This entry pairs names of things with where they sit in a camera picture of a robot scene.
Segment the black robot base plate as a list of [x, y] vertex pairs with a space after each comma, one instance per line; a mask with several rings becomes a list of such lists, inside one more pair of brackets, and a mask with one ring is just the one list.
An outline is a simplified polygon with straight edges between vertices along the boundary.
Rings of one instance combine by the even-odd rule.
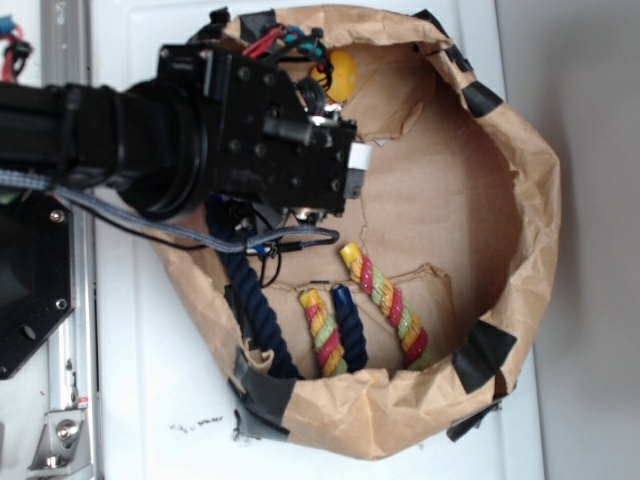
[[1, 208], [1, 378], [28, 362], [74, 308], [72, 213], [31, 194]]

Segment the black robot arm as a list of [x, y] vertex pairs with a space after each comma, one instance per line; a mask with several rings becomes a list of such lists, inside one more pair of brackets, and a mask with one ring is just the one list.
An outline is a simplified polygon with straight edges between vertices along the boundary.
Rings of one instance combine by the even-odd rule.
[[157, 76], [107, 87], [1, 88], [1, 165], [77, 189], [107, 186], [173, 220], [208, 194], [298, 218], [339, 215], [372, 150], [324, 109], [319, 84], [218, 46], [168, 45]]

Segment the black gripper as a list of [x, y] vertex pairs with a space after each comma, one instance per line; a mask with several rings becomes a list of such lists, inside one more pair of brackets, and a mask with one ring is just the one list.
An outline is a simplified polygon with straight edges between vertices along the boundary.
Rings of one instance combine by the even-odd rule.
[[372, 147], [325, 110], [320, 84], [220, 46], [166, 45], [157, 79], [192, 96], [204, 123], [205, 187], [296, 216], [341, 215]]

